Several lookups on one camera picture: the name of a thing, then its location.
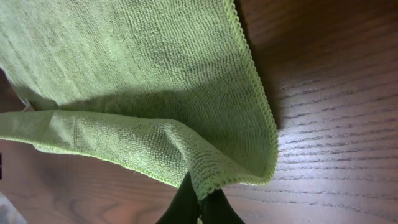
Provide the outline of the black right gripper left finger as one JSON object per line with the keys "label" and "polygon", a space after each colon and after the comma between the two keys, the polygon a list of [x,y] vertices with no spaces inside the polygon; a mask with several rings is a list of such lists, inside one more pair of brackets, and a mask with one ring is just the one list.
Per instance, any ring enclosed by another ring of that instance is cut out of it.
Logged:
{"label": "black right gripper left finger", "polygon": [[187,172],[170,206],[156,224],[197,224],[199,203]]}

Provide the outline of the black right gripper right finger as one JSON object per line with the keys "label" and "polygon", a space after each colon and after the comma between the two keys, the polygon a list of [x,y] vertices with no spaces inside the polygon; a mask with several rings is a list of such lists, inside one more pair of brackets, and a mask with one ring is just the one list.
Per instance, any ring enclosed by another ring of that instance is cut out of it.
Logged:
{"label": "black right gripper right finger", "polygon": [[201,201],[201,219],[203,224],[244,224],[221,189]]}

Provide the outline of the light green microfiber cloth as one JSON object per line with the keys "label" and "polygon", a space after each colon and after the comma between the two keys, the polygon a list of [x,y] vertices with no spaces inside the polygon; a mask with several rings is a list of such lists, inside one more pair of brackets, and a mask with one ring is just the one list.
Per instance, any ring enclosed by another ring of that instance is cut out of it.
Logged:
{"label": "light green microfiber cloth", "polygon": [[26,111],[1,138],[91,156],[199,200],[262,185],[278,134],[232,1],[2,1],[1,68]]}

